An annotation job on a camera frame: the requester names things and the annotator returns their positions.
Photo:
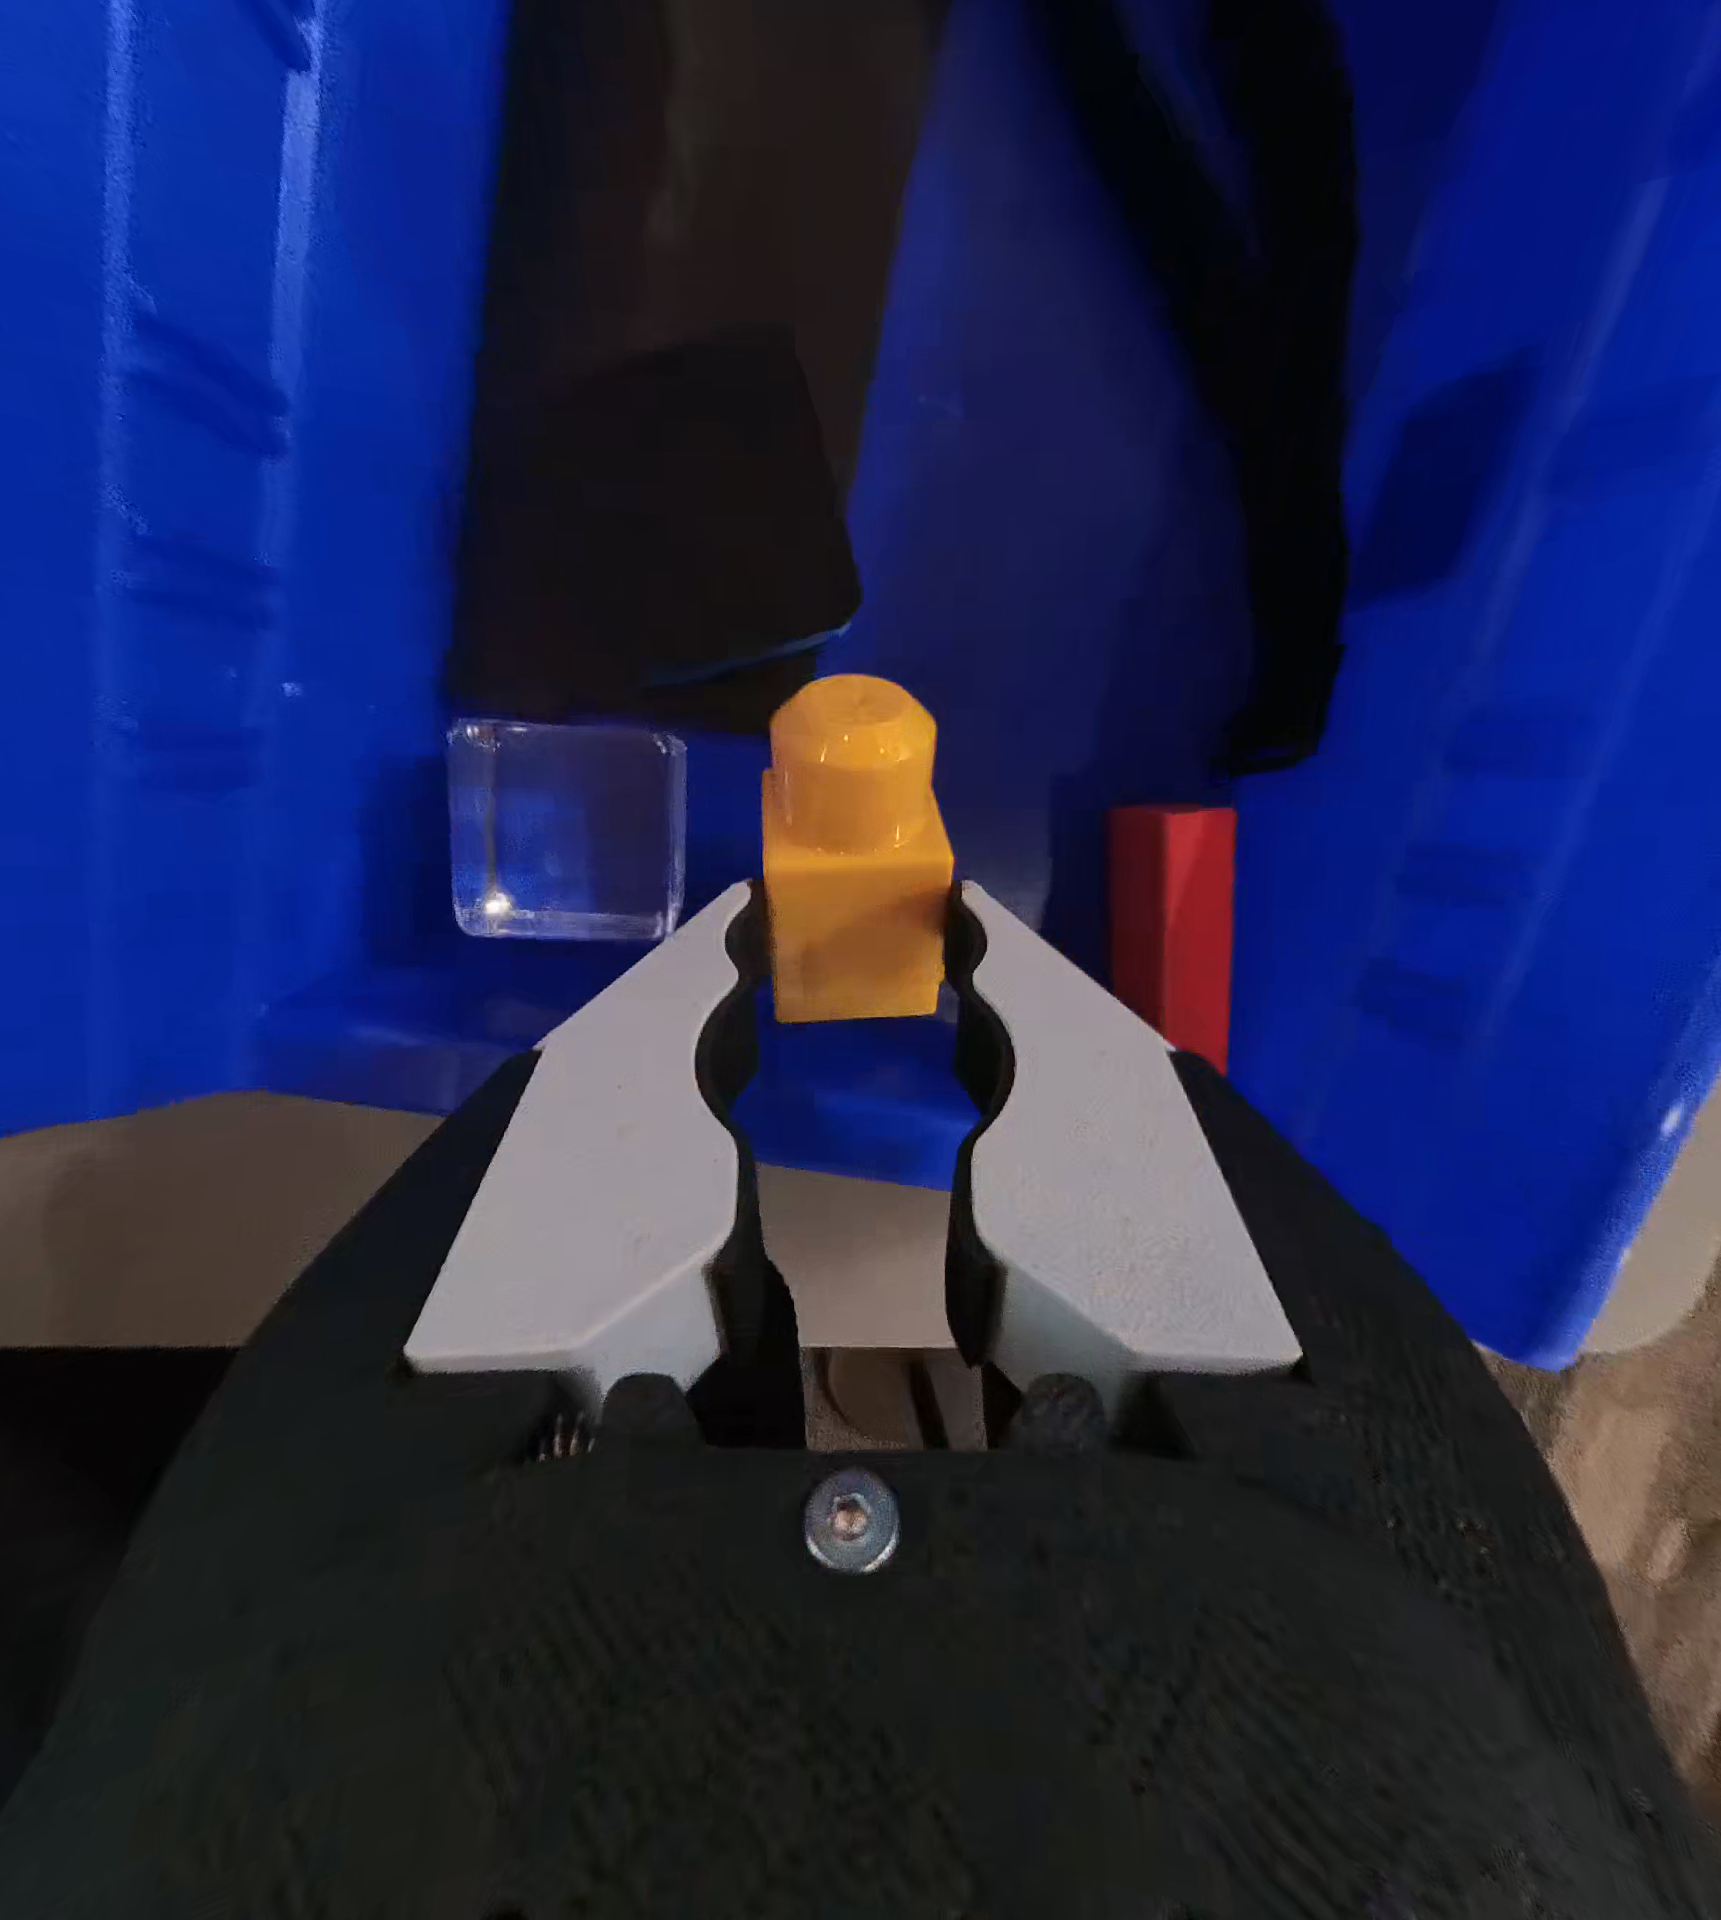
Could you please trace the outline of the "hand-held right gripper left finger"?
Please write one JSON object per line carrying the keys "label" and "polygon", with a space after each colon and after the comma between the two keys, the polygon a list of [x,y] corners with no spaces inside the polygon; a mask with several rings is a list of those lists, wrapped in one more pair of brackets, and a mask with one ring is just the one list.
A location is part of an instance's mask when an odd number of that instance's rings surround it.
{"label": "hand-held right gripper left finger", "polygon": [[415,1373],[538,1373],[587,1416],[656,1375],[714,1444],[805,1439],[796,1308],[732,1116],[764,906],[727,886],[536,1044],[405,1338]]}

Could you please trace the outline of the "large blue storage bin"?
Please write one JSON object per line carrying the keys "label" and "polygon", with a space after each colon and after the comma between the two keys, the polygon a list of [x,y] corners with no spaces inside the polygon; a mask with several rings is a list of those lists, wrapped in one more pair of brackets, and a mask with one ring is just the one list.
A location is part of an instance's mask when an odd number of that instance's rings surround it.
{"label": "large blue storage bin", "polygon": [[[656,945],[449,902],[509,6],[0,4],[0,1136],[441,1112]],[[1104,987],[1232,808],[1232,1081],[1560,1366],[1721,1072],[1721,4],[946,6],[813,680]],[[761,876],[771,726],[563,723]]]}

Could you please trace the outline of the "orange toy brick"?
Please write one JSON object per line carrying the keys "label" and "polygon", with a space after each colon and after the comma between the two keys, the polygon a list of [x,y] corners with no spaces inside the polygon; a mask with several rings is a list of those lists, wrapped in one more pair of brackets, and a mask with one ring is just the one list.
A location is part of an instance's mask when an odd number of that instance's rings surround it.
{"label": "orange toy brick", "polygon": [[816,677],[777,707],[761,833],[778,1021],[937,1012],[954,856],[934,755],[933,715],[883,677]]}

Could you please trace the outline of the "red wooden block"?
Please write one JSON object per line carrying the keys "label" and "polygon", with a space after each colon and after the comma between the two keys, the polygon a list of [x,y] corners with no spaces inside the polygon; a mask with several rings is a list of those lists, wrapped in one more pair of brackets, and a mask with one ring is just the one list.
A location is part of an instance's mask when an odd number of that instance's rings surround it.
{"label": "red wooden block", "polygon": [[1221,1072],[1231,1047],[1235,887],[1232,808],[1113,808],[1113,993],[1171,1047]]}

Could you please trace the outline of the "clear acrylic block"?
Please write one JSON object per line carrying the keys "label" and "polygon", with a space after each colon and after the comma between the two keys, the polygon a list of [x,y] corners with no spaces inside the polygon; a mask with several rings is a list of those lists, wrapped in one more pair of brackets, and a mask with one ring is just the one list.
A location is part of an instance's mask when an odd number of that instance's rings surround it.
{"label": "clear acrylic block", "polygon": [[655,944],[680,922],[676,733],[464,715],[443,768],[449,906],[465,936]]}

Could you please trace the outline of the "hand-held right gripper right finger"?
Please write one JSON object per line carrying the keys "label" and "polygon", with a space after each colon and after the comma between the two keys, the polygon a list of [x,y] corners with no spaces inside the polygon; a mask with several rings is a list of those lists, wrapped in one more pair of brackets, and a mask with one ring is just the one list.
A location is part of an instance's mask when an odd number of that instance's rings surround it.
{"label": "hand-held right gripper right finger", "polygon": [[951,1335],[1003,1424],[1079,1379],[1118,1425],[1167,1375],[1303,1359],[1175,1050],[974,880],[951,902],[956,1074]]}

